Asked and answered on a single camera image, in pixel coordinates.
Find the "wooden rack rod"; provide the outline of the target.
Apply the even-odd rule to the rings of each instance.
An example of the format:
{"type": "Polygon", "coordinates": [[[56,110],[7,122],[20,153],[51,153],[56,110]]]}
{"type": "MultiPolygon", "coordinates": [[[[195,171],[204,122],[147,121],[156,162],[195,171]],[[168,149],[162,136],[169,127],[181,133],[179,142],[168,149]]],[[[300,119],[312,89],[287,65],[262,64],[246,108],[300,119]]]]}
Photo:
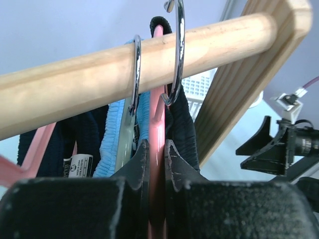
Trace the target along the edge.
{"type": "MultiPolygon", "coordinates": [[[[190,29],[183,76],[268,50],[275,20],[256,13],[190,29]]],[[[0,78],[0,137],[6,139],[130,96],[133,44],[50,63],[0,78]]]]}

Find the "pink plastic hanger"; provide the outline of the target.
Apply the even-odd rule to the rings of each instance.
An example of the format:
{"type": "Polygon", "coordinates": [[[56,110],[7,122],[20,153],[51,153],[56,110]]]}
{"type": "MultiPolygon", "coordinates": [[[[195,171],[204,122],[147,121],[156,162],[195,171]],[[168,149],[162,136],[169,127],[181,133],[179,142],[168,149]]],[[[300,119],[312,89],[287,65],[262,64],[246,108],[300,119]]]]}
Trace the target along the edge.
{"type": "Polygon", "coordinates": [[[0,185],[10,188],[22,179],[35,178],[49,144],[56,123],[45,125],[36,130],[22,165],[17,165],[0,156],[0,185]]]}

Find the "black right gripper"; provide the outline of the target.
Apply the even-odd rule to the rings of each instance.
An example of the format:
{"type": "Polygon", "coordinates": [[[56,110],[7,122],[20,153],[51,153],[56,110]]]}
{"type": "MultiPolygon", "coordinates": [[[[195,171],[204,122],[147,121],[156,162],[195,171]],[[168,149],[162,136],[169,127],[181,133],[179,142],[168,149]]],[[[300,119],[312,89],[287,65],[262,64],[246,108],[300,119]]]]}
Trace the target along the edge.
{"type": "Polygon", "coordinates": [[[247,156],[241,169],[273,175],[286,175],[295,156],[319,156],[319,131],[306,119],[291,124],[286,119],[277,120],[278,132],[270,136],[271,117],[265,116],[257,132],[235,154],[247,156]]]}

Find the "white plastic laundry basket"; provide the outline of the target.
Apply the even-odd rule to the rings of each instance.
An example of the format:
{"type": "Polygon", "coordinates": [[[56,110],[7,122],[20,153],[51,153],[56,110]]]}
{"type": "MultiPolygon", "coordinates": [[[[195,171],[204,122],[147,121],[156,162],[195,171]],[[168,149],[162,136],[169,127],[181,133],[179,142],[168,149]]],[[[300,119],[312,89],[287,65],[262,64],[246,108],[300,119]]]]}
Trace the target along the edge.
{"type": "Polygon", "coordinates": [[[190,115],[195,121],[217,68],[205,71],[182,80],[185,96],[188,101],[190,115]]]}

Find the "navy blue shorts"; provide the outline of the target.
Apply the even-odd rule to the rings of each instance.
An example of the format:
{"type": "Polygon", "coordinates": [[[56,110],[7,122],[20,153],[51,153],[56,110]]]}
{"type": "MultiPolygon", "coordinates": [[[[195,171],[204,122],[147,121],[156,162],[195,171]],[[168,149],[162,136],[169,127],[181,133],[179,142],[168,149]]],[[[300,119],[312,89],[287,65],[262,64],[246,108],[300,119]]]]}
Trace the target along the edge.
{"type": "Polygon", "coordinates": [[[36,176],[63,176],[63,159],[72,156],[75,144],[78,154],[93,156],[92,176],[101,159],[100,145],[108,109],[109,106],[105,105],[57,122],[36,176]]]}

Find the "pale green hanger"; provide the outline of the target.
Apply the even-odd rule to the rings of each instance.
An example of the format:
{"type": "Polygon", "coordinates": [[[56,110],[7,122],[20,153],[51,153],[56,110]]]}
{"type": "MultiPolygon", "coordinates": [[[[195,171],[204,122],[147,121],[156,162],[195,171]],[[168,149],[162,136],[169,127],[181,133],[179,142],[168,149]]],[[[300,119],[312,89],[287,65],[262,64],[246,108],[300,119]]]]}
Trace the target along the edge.
{"type": "Polygon", "coordinates": [[[139,100],[139,83],[141,74],[141,37],[138,34],[134,36],[133,43],[135,46],[133,90],[132,96],[130,98],[126,98],[124,102],[119,131],[115,172],[120,170],[131,159],[132,153],[134,125],[139,100]]]}

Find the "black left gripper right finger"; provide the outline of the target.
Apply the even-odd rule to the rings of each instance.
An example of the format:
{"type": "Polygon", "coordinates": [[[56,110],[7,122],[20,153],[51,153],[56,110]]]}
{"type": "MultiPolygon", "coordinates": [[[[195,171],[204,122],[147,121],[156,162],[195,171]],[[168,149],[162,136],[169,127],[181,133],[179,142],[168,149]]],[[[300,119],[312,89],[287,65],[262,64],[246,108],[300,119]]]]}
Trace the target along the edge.
{"type": "Polygon", "coordinates": [[[178,192],[186,185],[190,188],[191,182],[201,182],[202,176],[188,164],[179,154],[171,139],[165,141],[164,146],[165,180],[178,192]]]}

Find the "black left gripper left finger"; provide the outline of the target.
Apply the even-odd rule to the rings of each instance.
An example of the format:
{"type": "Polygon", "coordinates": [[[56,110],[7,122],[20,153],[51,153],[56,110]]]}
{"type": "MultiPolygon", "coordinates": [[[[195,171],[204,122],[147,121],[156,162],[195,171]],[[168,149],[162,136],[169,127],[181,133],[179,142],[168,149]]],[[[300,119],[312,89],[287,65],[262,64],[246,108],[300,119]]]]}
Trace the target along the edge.
{"type": "Polygon", "coordinates": [[[129,186],[134,189],[143,188],[149,190],[150,179],[150,148],[147,139],[141,141],[135,155],[121,169],[111,176],[115,178],[125,178],[129,186]]]}

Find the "dark grey shorts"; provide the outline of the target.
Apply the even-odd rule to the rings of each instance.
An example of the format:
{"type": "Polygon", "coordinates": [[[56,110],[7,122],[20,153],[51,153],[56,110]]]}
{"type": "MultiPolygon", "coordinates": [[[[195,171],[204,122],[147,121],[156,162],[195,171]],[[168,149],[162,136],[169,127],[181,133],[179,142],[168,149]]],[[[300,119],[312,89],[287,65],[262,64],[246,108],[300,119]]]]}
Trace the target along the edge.
{"type": "Polygon", "coordinates": [[[151,175],[161,174],[164,164],[164,145],[166,139],[173,140],[181,157],[197,172],[200,171],[196,148],[194,122],[189,113],[188,101],[183,88],[170,107],[164,105],[161,94],[164,87],[157,87],[150,92],[150,167],[151,175]]]}

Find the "pink hanger with metal hook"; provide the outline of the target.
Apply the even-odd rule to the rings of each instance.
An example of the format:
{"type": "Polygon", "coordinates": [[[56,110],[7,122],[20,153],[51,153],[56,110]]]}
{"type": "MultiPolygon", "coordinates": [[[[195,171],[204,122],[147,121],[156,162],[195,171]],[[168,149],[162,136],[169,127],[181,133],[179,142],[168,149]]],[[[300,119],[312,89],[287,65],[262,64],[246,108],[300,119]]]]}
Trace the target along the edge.
{"type": "Polygon", "coordinates": [[[185,50],[185,14],[182,0],[168,0],[164,7],[167,12],[175,9],[176,46],[173,84],[170,94],[164,86],[151,90],[150,93],[150,180],[149,180],[149,238],[164,239],[165,234],[165,106],[172,105],[181,88],[184,50],[185,50]]]}

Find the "light blue shorts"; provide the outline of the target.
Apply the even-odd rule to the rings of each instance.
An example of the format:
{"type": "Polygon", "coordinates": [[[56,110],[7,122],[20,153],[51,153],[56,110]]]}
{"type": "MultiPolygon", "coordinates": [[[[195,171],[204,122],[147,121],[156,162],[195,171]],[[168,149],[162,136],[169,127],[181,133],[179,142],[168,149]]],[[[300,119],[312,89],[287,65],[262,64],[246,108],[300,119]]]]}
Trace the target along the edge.
{"type": "Polygon", "coordinates": [[[139,127],[138,145],[149,138],[150,92],[143,92],[132,123],[126,125],[126,117],[130,117],[131,98],[122,99],[109,104],[105,133],[100,146],[101,159],[93,173],[93,177],[110,177],[123,166],[123,160],[132,157],[133,124],[139,127]]]}

